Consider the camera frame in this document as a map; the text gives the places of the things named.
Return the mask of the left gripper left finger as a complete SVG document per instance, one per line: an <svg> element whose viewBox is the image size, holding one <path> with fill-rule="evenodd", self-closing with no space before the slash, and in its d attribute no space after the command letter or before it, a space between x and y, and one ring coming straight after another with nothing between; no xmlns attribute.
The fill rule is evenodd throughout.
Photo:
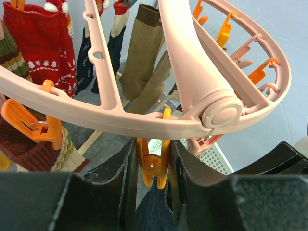
<svg viewBox="0 0 308 231"><path fill-rule="evenodd" d="M132 231L137 189L136 140L104 163L74 173L2 173L3 231Z"/></svg>

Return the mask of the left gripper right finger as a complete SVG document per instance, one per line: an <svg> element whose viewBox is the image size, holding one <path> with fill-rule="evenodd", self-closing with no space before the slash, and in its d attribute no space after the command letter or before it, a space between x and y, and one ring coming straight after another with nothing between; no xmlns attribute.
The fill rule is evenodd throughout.
<svg viewBox="0 0 308 231"><path fill-rule="evenodd" d="M305 231L308 160L286 142L229 175L171 143L171 191L181 231Z"/></svg>

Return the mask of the navy christmas sock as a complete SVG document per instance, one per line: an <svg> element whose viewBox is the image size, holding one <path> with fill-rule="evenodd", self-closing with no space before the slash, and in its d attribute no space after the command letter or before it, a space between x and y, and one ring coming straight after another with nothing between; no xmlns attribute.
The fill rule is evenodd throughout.
<svg viewBox="0 0 308 231"><path fill-rule="evenodd" d="M152 187L136 210L135 230L177 231L172 211L171 190Z"/></svg>

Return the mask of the orange clip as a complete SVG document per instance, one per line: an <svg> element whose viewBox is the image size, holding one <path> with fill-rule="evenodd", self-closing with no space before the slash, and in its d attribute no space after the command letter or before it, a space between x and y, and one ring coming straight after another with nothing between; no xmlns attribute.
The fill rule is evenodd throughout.
<svg viewBox="0 0 308 231"><path fill-rule="evenodd" d="M157 177L158 189L164 189L170 161L171 140L162 140L161 155L149 153L148 140L137 138L137 156L143 182L150 187L154 177Z"/></svg>

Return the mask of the pink round clip hanger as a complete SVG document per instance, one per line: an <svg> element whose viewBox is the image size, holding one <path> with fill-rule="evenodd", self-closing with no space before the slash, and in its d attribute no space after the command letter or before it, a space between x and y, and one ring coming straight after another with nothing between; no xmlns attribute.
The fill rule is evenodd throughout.
<svg viewBox="0 0 308 231"><path fill-rule="evenodd" d="M112 71L96 3L85 1L83 18L90 28L89 59L95 65L101 105L70 98L64 91L0 70L0 91L23 105L57 119L108 133L154 139L180 140L236 132L262 120L282 101L291 85L289 63L275 40L256 22L237 11L234 20L270 57L276 71L267 93L246 76L239 65L191 15L186 0L161 0L160 17L169 59L178 87L183 116L161 113L137 115L124 111Z"/></svg>

